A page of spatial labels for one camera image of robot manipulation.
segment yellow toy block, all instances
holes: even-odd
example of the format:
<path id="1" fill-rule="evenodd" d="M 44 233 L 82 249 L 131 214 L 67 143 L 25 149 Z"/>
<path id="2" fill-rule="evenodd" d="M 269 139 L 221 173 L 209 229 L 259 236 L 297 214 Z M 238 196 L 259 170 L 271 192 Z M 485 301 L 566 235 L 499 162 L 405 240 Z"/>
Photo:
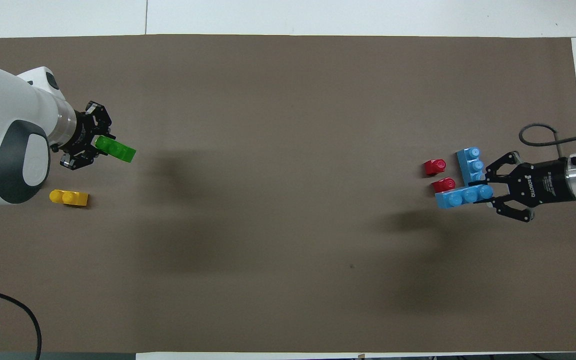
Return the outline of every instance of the yellow toy block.
<path id="1" fill-rule="evenodd" d="M 54 189 L 50 192 L 50 201 L 58 204 L 85 207 L 88 203 L 88 193 Z"/>

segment green toy block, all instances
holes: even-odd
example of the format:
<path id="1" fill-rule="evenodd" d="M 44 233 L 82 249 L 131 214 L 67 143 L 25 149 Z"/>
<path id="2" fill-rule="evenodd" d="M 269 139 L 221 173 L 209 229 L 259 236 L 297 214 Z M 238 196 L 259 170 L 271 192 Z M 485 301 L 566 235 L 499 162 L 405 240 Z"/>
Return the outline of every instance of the green toy block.
<path id="1" fill-rule="evenodd" d="M 110 137 L 103 135 L 96 139 L 94 142 L 94 147 L 127 163 L 133 161 L 133 157 L 137 152 L 137 150 L 134 148 L 128 147 L 119 141 L 113 140 Z"/>

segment white table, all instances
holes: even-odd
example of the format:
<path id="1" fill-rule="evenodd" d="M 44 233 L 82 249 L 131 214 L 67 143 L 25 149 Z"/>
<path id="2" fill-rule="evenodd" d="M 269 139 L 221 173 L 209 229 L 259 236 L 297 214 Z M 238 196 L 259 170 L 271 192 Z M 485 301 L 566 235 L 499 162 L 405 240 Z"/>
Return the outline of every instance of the white table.
<path id="1" fill-rule="evenodd" d="M 576 71 L 576 0 L 0 0 L 0 37 L 142 34 L 570 37 Z M 137 358 L 270 360 L 359 355 L 146 353 Z M 365 357 L 420 355 L 366 353 Z"/>

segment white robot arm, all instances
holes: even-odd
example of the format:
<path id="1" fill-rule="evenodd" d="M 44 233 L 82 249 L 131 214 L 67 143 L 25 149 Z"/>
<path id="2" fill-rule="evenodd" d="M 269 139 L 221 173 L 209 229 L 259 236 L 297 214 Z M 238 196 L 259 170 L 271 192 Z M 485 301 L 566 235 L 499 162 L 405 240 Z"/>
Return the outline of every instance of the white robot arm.
<path id="1" fill-rule="evenodd" d="M 92 164 L 99 154 L 130 162 L 135 152 L 114 142 L 111 123 L 96 102 L 86 112 L 75 111 L 46 67 L 18 76 L 0 69 L 0 205 L 23 203 L 39 191 L 50 150 L 62 150 L 60 164 L 71 170 Z M 99 137 L 105 137 L 103 150 L 92 145 Z"/>

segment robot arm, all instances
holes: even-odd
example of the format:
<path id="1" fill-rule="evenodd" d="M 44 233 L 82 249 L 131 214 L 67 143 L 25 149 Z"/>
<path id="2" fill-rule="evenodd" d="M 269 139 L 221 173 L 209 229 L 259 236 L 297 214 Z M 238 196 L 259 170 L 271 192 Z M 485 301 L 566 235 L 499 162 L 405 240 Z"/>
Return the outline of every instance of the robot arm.
<path id="1" fill-rule="evenodd" d="M 516 166 L 507 175 L 498 174 L 504 164 Z M 479 203 L 491 203 L 499 215 L 528 223 L 535 217 L 535 208 L 542 204 L 576 201 L 576 153 L 552 161 L 523 162 L 517 151 L 499 157 L 486 167 L 485 179 L 470 185 L 502 183 L 508 194 Z M 526 208 L 515 209 L 507 205 L 516 201 Z"/>
<path id="2" fill-rule="evenodd" d="M 48 177 L 49 150 L 63 151 L 60 164 L 71 170 L 100 154 L 130 162 L 135 150 L 114 141 L 111 123 L 96 102 L 75 111 L 46 67 L 19 76 L 0 69 L 0 204 L 23 203 L 39 191 Z"/>

